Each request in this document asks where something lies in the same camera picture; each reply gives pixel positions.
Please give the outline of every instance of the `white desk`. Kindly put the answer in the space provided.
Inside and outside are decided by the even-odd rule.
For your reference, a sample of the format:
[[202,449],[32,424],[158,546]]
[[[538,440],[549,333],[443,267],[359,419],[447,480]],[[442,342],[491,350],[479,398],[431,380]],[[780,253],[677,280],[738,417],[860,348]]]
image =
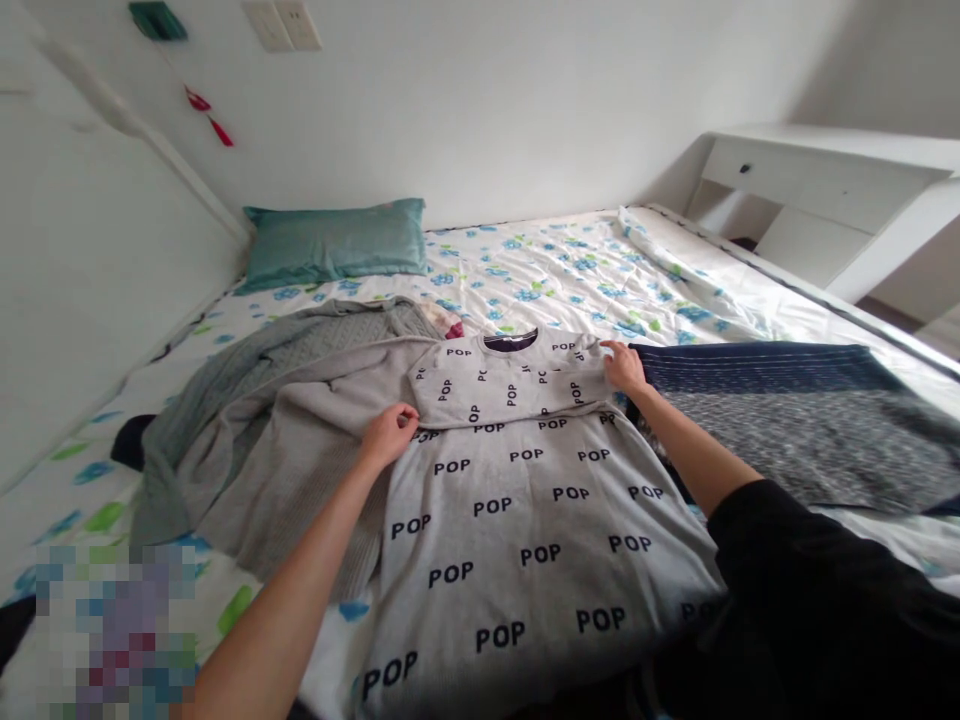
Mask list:
[[[710,133],[703,180],[783,206],[757,254],[855,303],[960,214],[960,141],[803,125]],[[697,207],[696,196],[687,208]]]

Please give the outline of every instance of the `black sleeve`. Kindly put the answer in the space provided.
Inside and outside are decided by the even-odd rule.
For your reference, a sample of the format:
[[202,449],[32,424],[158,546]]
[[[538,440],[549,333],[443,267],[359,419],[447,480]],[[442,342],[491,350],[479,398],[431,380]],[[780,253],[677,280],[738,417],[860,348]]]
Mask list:
[[887,716],[960,699],[960,600],[885,547],[769,480],[727,497],[708,529],[731,595],[769,645],[794,707]]

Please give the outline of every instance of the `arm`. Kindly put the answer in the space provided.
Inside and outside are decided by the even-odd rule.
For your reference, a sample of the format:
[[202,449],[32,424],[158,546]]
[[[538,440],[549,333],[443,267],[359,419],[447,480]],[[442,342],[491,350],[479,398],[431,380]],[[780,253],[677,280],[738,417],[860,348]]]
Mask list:
[[418,419],[414,408],[401,403],[370,424],[356,464],[203,666],[193,704],[183,708],[187,717],[286,717],[367,495],[383,469],[406,450]]
[[762,479],[756,470],[664,400],[647,383],[636,351],[620,342],[604,341],[600,344],[613,350],[613,355],[606,359],[607,378],[639,408],[707,517],[733,491]]

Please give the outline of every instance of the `forearm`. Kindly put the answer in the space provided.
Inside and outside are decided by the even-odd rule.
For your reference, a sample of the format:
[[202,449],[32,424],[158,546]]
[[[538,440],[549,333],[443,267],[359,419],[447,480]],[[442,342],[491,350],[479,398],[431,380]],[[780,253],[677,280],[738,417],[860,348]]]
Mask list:
[[651,385],[638,384],[626,392],[707,517],[734,490],[761,479],[756,470],[673,407]]
[[355,466],[197,679],[197,718],[284,718],[297,695],[350,534],[380,473]]

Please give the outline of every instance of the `dark blue knit garment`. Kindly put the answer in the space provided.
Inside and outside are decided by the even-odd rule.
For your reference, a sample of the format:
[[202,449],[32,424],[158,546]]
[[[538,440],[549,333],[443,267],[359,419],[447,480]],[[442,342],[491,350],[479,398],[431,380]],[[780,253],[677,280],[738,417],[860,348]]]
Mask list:
[[[860,345],[631,345],[674,406],[807,504],[920,512],[960,493],[960,423]],[[661,452],[639,411],[638,422]]]

